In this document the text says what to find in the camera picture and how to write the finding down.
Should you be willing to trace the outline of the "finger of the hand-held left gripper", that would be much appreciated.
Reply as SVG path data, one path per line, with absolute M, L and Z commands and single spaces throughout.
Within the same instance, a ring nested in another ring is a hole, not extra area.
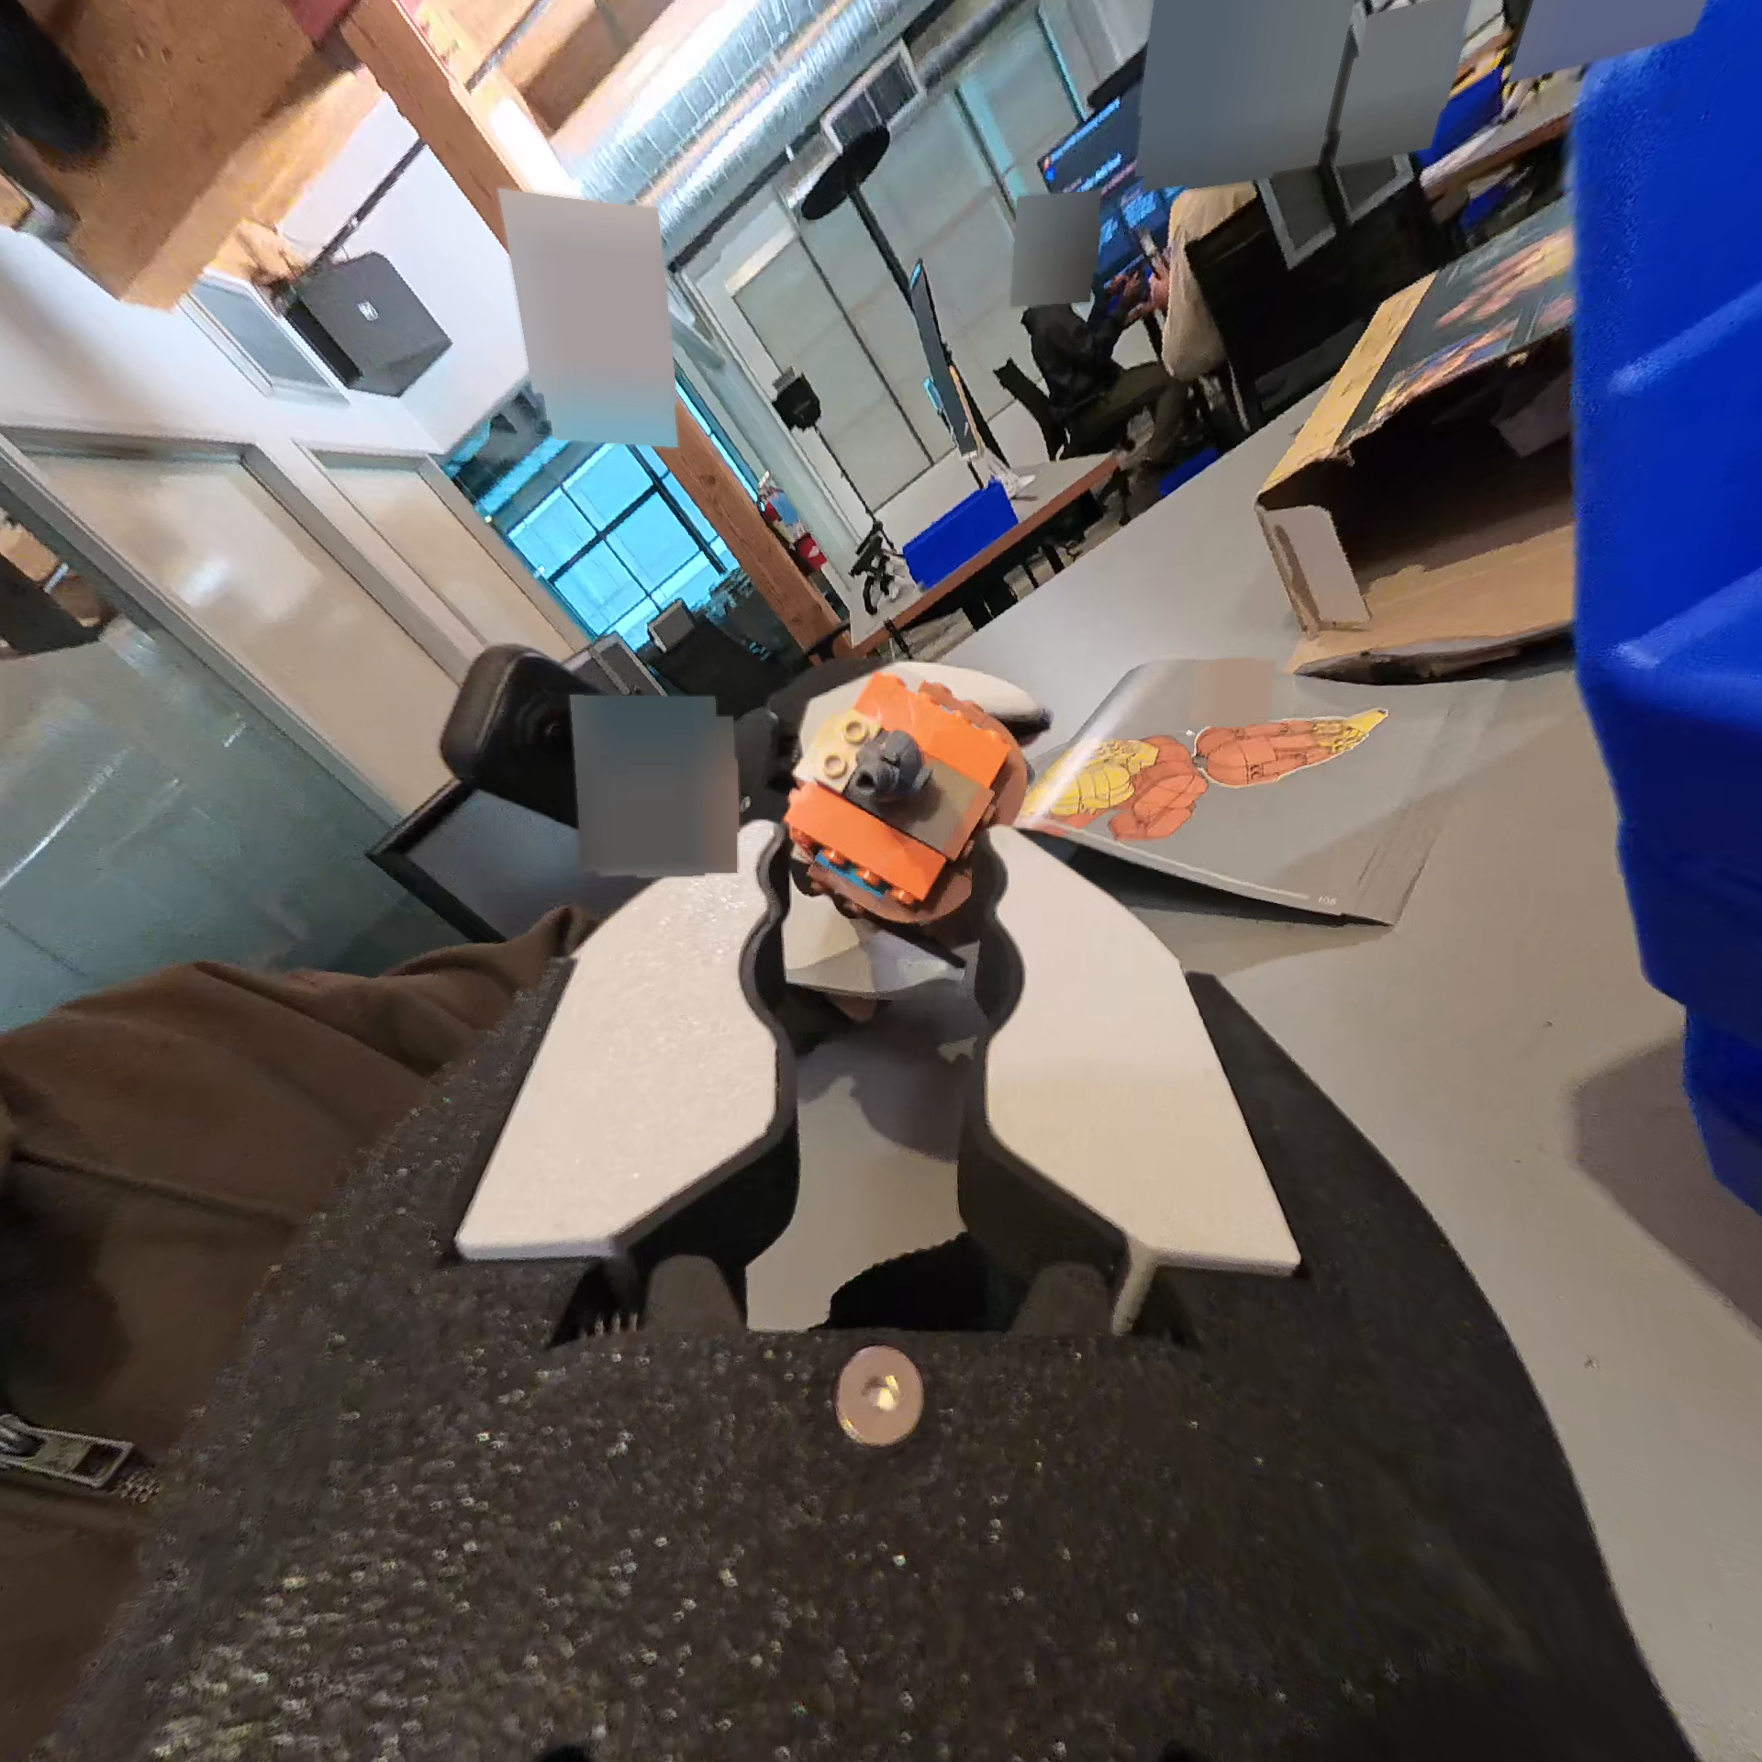
M 938 686 L 956 701 L 1005 724 L 1010 733 L 1047 733 L 1051 712 L 1027 691 L 971 668 L 946 663 L 895 663 L 895 675 L 915 689 Z
M 867 918 L 838 910 L 830 896 L 791 890 L 782 919 L 785 981 L 829 999 L 902 999 L 953 981 L 953 959 Z

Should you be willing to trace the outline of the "small blue bin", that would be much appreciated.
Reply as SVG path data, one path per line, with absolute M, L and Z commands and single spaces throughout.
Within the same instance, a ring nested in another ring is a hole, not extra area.
M 993 481 L 904 542 L 900 555 L 915 585 L 929 592 L 1010 537 L 1017 525 L 1013 499 L 1002 482 Z

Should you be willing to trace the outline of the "brown toy brick model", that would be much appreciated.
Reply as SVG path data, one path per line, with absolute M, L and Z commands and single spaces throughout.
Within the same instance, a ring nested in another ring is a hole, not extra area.
M 852 716 L 915 737 L 934 762 L 924 797 L 871 813 L 822 780 L 822 759 Z M 1010 733 L 945 689 L 915 689 L 895 675 L 895 663 L 811 700 L 782 821 L 795 890 L 830 896 L 844 916 L 946 952 L 955 981 L 982 930 L 980 847 L 989 832 L 1021 815 L 1030 780 L 1023 740 L 1038 734 Z M 893 1002 L 805 993 L 854 1022 Z

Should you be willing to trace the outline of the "black pole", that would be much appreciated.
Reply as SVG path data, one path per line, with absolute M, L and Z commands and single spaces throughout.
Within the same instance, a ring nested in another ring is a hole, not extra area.
M 872 253 L 892 278 L 902 307 L 910 316 L 910 327 L 924 365 L 919 399 L 934 408 L 943 431 L 950 438 L 953 452 L 966 463 L 970 475 L 976 476 L 973 460 L 977 455 L 977 442 L 959 375 L 939 333 L 927 273 L 924 262 L 907 271 L 904 261 L 867 197 L 867 186 L 888 158 L 890 145 L 890 130 L 883 125 L 871 126 L 854 137 L 802 196 L 800 218 L 807 227 L 818 227 L 841 210 L 850 210 L 857 216 L 857 222 L 871 239 Z

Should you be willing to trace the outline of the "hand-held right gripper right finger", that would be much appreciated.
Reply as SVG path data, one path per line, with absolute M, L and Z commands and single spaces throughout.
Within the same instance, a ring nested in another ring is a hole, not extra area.
M 962 1221 L 1015 1280 L 1077 1264 L 1291 1278 L 1300 1248 L 1175 952 L 1015 829 L 983 837 Z

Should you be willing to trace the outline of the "printed cardboard box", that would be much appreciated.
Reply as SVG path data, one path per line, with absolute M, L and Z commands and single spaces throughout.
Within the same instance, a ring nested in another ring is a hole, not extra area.
M 1400 290 L 1255 512 L 1297 675 L 1464 673 L 1576 623 L 1574 203 Z

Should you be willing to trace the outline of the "small grey toy part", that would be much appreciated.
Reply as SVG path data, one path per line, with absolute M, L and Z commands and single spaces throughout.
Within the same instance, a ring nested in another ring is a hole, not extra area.
M 934 762 L 910 733 L 852 716 L 822 759 L 822 780 L 854 805 L 882 813 L 924 797 Z

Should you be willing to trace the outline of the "printed instruction booklet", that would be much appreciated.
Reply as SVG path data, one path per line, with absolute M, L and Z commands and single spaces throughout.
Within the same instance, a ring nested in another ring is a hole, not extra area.
M 1019 832 L 1266 907 L 1397 923 L 1506 686 L 1167 660 L 1035 759 Z

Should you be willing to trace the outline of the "stack of blue plastic bins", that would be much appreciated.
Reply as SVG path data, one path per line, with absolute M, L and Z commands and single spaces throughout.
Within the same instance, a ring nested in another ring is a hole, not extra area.
M 1577 686 L 1714 1178 L 1760 1205 L 1760 5 L 1576 121 Z

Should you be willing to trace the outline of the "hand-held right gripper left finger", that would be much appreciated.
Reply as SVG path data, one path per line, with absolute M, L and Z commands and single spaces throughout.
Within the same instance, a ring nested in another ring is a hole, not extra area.
M 775 868 L 652 881 L 584 941 L 456 1231 L 465 1264 L 630 1256 L 795 1147 Z

